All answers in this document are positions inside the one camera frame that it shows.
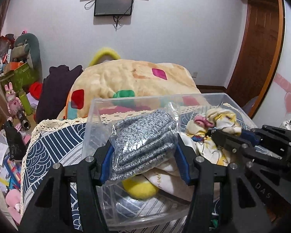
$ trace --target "blanket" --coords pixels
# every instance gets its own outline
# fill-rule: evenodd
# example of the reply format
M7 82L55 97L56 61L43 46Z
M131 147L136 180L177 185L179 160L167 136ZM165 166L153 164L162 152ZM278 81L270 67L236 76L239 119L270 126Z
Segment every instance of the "blanket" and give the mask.
M200 93L190 73L172 63L112 60L88 67L74 82L58 119L85 118L94 98Z

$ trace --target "green bottle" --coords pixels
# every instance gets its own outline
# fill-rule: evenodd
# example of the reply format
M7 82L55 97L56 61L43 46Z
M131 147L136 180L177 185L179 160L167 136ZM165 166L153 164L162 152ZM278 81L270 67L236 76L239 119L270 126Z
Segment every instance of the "green bottle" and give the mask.
M20 101L22 102L22 105L23 105L23 108L24 108L26 114L28 116L30 116L32 114L32 108L30 106L30 102L27 98L25 91L21 90L18 95L19 95Z

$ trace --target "pink rabbit toy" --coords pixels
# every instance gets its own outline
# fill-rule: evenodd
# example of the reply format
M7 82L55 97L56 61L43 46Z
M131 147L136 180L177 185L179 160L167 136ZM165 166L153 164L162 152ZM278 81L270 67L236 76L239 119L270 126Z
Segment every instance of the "pink rabbit toy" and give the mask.
M5 85L4 88L6 91L5 98L8 102L8 104L7 104L8 111L10 114L15 116L17 111L22 109L23 105L22 105L20 99L18 97L16 97L16 93L13 90L13 85L11 82L9 83L9 86Z

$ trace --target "magenta square patch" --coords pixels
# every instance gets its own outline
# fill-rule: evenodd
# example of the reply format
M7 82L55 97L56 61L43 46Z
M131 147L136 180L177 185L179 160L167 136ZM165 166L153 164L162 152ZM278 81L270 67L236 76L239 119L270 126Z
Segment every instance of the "magenta square patch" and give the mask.
M152 73L154 76L162 78L164 80L167 80L166 74L163 70L157 69L157 68L152 68Z

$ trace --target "plastic-wrapped gray fabric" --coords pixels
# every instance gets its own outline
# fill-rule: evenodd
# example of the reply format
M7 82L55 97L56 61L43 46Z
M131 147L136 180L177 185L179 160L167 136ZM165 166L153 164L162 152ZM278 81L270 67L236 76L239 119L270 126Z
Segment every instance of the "plastic-wrapped gray fabric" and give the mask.
M146 116L128 117L112 129L115 149L111 181L124 180L145 172L173 156L177 143L177 124L164 110Z

